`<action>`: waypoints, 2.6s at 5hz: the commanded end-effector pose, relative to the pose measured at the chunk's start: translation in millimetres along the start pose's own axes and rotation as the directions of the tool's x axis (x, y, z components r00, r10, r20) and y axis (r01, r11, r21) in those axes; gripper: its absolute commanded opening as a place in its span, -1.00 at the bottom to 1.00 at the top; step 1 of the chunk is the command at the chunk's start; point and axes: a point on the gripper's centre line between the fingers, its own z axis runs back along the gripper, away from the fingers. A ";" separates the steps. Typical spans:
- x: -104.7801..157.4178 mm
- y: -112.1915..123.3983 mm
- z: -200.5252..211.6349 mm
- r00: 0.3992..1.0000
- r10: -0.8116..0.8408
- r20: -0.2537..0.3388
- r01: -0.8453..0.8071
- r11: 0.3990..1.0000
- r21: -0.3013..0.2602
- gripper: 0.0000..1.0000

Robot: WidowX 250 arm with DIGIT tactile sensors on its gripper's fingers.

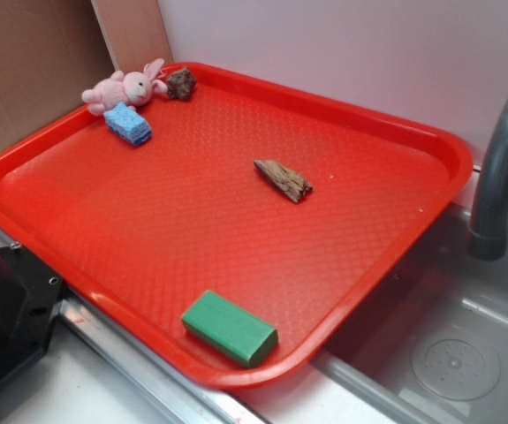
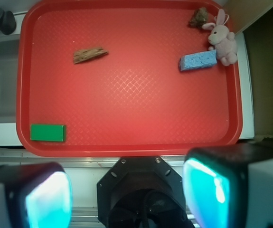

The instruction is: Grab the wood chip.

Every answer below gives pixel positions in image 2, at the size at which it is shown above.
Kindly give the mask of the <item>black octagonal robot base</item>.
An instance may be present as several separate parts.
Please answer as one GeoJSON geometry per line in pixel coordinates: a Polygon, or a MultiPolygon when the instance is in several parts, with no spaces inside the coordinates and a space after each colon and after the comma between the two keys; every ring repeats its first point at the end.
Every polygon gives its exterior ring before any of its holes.
{"type": "Polygon", "coordinates": [[[161,157],[122,157],[97,183],[107,228],[191,228],[182,177],[161,157]]]}

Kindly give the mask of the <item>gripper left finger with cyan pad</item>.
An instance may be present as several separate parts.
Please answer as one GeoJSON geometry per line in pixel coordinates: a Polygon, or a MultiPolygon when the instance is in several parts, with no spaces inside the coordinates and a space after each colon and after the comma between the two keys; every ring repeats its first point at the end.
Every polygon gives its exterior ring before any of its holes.
{"type": "Polygon", "coordinates": [[[67,228],[73,192],[57,162],[0,165],[0,228],[67,228]]]}

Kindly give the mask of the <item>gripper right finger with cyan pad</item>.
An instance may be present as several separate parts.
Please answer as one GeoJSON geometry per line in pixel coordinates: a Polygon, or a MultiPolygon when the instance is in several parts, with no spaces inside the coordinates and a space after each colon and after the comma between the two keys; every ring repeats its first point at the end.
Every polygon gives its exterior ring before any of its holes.
{"type": "Polygon", "coordinates": [[[273,142],[193,148],[182,186],[202,228],[273,228],[273,142]]]}

